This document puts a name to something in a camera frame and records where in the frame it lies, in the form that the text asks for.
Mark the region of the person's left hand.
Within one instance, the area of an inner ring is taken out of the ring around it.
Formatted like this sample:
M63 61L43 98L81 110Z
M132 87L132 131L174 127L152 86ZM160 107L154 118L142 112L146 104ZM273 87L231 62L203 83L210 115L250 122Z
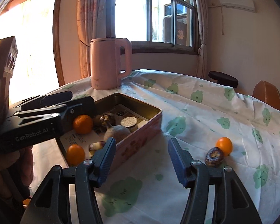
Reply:
M0 154L0 223L20 223L34 178L31 147Z

